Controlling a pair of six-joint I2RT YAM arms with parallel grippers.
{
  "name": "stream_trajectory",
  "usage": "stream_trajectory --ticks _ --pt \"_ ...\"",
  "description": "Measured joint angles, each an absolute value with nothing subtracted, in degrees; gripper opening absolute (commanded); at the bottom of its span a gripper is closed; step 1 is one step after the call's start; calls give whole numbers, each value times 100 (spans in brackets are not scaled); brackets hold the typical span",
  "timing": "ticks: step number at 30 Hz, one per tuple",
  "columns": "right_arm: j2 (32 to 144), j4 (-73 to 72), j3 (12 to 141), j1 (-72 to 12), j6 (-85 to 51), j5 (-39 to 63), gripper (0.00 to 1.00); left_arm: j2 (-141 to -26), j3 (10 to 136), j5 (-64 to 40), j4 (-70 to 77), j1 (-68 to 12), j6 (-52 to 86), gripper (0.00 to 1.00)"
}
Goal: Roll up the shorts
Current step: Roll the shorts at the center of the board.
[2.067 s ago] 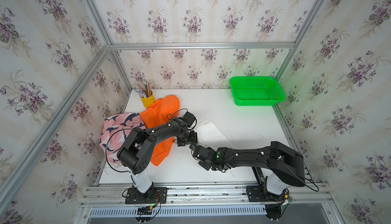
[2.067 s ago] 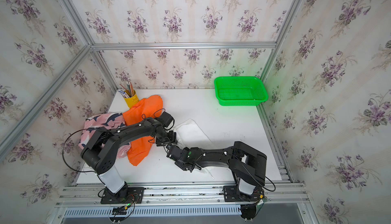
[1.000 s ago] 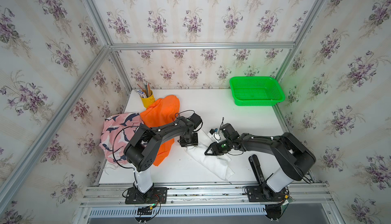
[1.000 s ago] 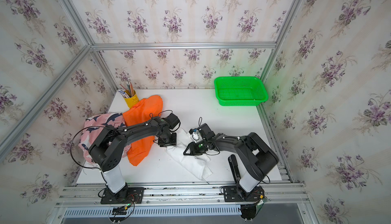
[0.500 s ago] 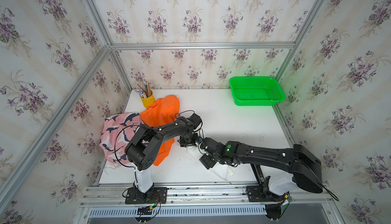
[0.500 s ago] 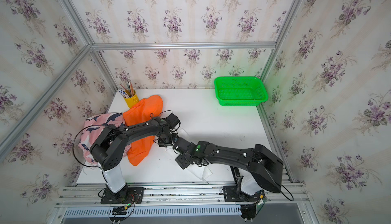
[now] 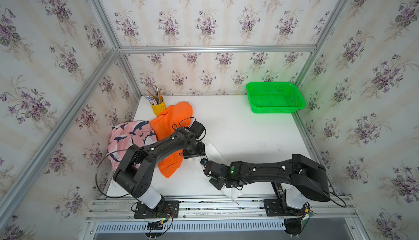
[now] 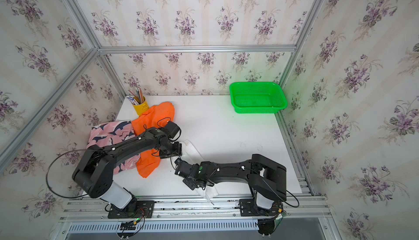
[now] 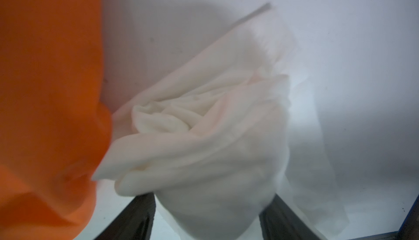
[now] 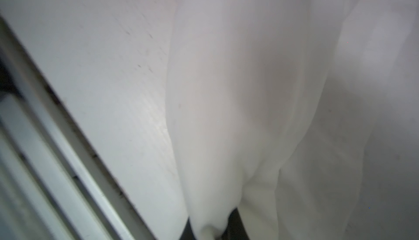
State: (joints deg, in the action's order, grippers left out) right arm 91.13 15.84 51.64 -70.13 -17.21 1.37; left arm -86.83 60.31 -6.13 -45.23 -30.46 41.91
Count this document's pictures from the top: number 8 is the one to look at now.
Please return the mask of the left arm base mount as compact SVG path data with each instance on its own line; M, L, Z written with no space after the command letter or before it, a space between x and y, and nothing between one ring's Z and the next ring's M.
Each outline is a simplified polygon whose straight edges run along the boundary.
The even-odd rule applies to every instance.
M151 218L155 203L152 200L144 201L134 197L125 208L118 208L111 204L108 210L108 219Z

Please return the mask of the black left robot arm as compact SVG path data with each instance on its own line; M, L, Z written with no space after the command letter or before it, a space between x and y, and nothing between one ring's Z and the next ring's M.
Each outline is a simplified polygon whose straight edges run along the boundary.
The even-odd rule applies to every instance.
M175 140L181 135L180 127L169 121L163 127L151 127L142 134L115 145L93 145L86 150L72 179L89 197L100 198L115 209L134 212L136 197L113 181L113 170L131 157L155 149L154 158L167 159L182 154L182 147Z

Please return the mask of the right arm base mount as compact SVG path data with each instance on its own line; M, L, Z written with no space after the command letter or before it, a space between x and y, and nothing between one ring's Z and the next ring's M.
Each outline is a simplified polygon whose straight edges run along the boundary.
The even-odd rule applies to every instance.
M240 199L238 204L241 217L273 218L285 213L283 205L273 203L270 209L259 207L255 199Z

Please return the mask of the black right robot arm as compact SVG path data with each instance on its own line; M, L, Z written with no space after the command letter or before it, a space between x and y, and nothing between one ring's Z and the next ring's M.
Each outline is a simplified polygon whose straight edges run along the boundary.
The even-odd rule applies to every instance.
M219 183L244 183L254 196L261 195L273 202L287 201L287 168L260 154L227 164L211 161L190 164L177 158L175 167L175 175L182 177L191 190L205 190Z

